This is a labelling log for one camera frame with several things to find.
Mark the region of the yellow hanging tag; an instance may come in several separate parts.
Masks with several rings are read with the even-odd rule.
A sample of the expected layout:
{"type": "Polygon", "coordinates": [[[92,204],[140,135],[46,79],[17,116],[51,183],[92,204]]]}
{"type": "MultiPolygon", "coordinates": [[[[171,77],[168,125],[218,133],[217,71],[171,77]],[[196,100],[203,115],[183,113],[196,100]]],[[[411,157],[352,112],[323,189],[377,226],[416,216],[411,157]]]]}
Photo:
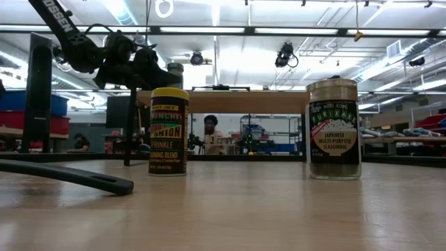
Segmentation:
{"type": "Polygon", "coordinates": [[[359,25],[359,1],[355,0],[355,36],[354,41],[357,42],[361,37],[363,37],[363,33],[360,31],[359,25]]]}

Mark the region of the yellow lid chili onion jar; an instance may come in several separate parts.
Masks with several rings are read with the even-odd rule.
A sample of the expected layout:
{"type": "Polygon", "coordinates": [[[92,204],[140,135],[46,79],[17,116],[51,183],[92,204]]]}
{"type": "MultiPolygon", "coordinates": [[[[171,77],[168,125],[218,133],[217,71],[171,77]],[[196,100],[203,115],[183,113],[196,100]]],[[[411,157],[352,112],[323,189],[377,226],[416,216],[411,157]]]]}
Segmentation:
{"type": "Polygon", "coordinates": [[[187,173],[189,94],[174,87],[152,91],[150,103],[151,176],[183,176],[187,173]]]}

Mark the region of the blue plastic bin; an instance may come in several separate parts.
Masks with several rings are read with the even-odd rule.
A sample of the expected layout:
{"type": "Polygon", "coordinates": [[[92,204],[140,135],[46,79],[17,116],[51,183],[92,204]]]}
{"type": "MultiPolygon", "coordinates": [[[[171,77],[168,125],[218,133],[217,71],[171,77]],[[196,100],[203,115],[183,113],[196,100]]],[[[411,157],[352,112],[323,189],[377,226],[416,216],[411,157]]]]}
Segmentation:
{"type": "MultiPolygon", "coordinates": [[[[7,91],[0,97],[0,110],[24,110],[26,106],[26,91],[7,91]]],[[[66,116],[68,99],[52,95],[51,115],[66,116]]]]}

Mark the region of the green lid spice jar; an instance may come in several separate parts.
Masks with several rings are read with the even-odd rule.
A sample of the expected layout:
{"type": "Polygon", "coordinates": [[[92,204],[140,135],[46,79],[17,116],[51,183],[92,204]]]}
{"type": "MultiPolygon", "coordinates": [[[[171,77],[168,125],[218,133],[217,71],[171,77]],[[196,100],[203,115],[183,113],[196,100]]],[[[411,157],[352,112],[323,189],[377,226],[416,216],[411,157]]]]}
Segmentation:
{"type": "Polygon", "coordinates": [[[168,84],[167,86],[174,87],[177,89],[183,89],[183,72],[184,72],[183,65],[181,63],[175,63],[175,62],[168,63],[167,71],[172,75],[177,76],[177,80],[168,84]]]}

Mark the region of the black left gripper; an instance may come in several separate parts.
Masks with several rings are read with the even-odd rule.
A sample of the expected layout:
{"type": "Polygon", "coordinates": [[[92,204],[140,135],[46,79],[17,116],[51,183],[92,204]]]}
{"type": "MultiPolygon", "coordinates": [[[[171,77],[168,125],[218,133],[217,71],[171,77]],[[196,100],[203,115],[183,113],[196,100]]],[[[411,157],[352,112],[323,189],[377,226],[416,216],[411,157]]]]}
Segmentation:
{"type": "Polygon", "coordinates": [[[183,87],[183,74],[164,71],[157,64],[153,45],[138,45],[121,31],[107,37],[102,54],[105,60],[98,68],[95,84],[104,89],[106,84],[124,85],[127,88],[153,90],[161,87],[183,87]]]}

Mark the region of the black overhead frame beam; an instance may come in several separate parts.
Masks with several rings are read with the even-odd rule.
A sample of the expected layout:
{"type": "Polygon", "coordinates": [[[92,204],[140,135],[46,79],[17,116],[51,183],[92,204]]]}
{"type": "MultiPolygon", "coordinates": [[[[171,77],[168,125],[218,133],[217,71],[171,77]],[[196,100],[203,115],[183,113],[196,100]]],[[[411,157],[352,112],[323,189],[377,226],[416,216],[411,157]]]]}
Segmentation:
{"type": "Polygon", "coordinates": [[[282,36],[353,38],[439,38],[446,39],[446,29],[353,29],[329,27],[273,27],[273,26],[95,26],[90,34],[105,35],[110,31],[150,36],[282,36]]]}

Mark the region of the wooden shelf with black legs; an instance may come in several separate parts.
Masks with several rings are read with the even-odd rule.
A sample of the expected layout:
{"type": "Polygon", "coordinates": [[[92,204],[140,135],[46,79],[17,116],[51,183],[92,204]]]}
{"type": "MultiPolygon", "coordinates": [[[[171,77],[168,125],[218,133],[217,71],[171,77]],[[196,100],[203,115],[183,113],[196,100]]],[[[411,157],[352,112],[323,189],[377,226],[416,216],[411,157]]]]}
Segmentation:
{"type": "MultiPolygon", "coordinates": [[[[187,91],[191,114],[305,114],[306,92],[285,91],[187,91]]],[[[137,91],[136,99],[150,105],[152,91],[137,91]]],[[[304,162],[302,156],[189,155],[191,161],[304,162]]]]}

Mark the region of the red plastic bin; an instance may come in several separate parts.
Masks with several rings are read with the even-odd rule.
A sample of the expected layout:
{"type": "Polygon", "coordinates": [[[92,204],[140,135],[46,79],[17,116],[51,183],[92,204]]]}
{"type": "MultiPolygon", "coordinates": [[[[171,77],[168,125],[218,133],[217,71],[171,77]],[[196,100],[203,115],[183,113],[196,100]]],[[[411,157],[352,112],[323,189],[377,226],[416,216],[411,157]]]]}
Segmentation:
{"type": "MultiPolygon", "coordinates": [[[[69,133],[70,118],[64,116],[51,116],[50,132],[58,135],[69,133]]],[[[0,111],[0,127],[23,129],[24,111],[0,111]]]]}

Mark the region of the black monitor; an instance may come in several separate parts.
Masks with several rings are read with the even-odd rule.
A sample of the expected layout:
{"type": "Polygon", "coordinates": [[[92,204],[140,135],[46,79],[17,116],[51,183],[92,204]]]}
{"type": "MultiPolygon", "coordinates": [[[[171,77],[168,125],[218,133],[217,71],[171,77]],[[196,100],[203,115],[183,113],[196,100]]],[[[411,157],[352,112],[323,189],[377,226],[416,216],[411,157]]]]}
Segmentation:
{"type": "Polygon", "coordinates": [[[130,96],[114,96],[107,98],[107,128],[124,128],[128,119],[130,96]]]}

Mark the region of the person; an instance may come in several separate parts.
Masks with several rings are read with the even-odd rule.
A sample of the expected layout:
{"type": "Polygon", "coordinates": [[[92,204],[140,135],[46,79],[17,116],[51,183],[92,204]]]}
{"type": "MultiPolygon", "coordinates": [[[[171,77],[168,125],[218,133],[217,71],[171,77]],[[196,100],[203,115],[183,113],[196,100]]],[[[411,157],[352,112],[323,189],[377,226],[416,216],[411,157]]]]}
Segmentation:
{"type": "Polygon", "coordinates": [[[204,120],[204,136],[205,143],[208,143],[209,146],[205,147],[206,155],[223,155],[225,153],[223,146],[214,146],[217,143],[218,137],[223,137],[221,131],[216,129],[218,124],[217,117],[215,115],[207,115],[204,120]]]}
{"type": "Polygon", "coordinates": [[[78,132],[74,139],[76,140],[74,148],[67,150],[68,153],[89,152],[90,142],[82,133],[78,132]]]}

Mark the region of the black left arm base column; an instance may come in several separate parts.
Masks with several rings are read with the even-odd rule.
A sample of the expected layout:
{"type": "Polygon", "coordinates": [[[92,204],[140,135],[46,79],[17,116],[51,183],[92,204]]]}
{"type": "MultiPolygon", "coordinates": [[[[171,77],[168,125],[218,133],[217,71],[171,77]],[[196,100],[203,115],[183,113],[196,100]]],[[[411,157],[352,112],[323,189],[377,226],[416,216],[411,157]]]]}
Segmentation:
{"type": "Polygon", "coordinates": [[[29,153],[32,142],[42,142],[49,152],[52,90],[52,41],[32,33],[26,84],[21,152],[29,153]]]}

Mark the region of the tan lid furikake jar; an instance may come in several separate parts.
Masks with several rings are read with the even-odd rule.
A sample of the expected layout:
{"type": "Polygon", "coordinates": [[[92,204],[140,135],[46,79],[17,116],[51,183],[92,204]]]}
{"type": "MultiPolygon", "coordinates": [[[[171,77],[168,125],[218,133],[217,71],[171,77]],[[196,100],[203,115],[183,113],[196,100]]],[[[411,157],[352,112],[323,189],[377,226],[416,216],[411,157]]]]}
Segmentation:
{"type": "Polygon", "coordinates": [[[306,156],[312,178],[357,180],[362,172],[357,83],[335,75],[306,87],[306,156]]]}

